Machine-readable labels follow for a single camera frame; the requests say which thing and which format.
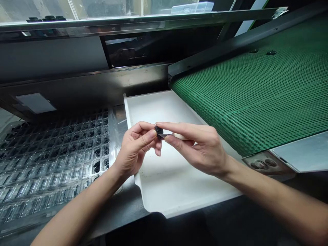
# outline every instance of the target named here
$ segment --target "glass window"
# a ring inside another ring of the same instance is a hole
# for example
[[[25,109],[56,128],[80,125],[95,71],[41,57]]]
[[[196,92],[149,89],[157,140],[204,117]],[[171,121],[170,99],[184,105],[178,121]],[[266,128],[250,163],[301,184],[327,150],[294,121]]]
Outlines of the glass window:
[[[0,22],[26,22],[29,17],[63,16],[74,19],[68,1],[61,0],[0,0]]]
[[[234,0],[0,0],[0,23],[45,16],[79,20],[226,11],[233,3]]]

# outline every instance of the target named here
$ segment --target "screw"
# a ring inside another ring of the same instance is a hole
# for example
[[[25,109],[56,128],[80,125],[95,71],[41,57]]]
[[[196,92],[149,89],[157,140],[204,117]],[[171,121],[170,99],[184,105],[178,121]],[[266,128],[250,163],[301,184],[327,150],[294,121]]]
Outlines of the screw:
[[[275,55],[277,52],[275,50],[270,50],[266,53],[267,55]]]
[[[255,165],[258,169],[264,169],[264,170],[269,169],[268,165],[266,165],[263,161],[260,161],[260,160],[257,160],[256,162],[254,162],[254,165]]]
[[[277,166],[277,164],[273,160],[270,160],[270,159],[266,159],[265,163],[268,164],[269,166],[273,166],[273,167]]]
[[[255,162],[252,162],[252,163],[250,164],[250,166],[251,166],[252,168],[254,168],[254,169],[259,169],[259,168],[256,166]]]

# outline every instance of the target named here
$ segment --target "transparent plastic box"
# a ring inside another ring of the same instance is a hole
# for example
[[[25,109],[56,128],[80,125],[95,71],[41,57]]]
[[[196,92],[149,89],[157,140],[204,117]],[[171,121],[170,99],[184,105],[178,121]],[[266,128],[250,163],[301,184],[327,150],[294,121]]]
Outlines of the transparent plastic box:
[[[44,214],[53,216],[57,205],[72,200],[113,164],[116,142],[116,117],[107,108],[58,122],[5,127],[0,133],[0,230],[10,222],[7,233],[14,235],[24,226],[21,218],[39,224]]]
[[[212,2],[199,2],[173,6],[171,14],[193,14],[193,13],[208,13],[213,9],[214,3]]]

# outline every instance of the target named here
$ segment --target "left hand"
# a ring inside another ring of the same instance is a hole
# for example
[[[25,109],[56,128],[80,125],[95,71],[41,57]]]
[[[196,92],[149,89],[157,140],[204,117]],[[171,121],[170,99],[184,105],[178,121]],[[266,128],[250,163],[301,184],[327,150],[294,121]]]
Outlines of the left hand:
[[[113,164],[125,178],[135,175],[141,168],[145,154],[151,148],[161,156],[162,142],[157,138],[155,125],[140,121],[126,131],[121,150]]]

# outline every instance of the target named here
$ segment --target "forearm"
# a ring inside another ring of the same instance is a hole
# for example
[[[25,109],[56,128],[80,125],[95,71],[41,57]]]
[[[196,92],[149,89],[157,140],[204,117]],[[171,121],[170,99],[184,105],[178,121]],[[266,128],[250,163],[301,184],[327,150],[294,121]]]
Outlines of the forearm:
[[[124,178],[115,166],[110,167],[59,211],[34,239],[32,245],[76,245],[97,212],[123,182]]]
[[[269,210],[309,245],[328,241],[328,205],[230,159],[234,170],[223,178]]]

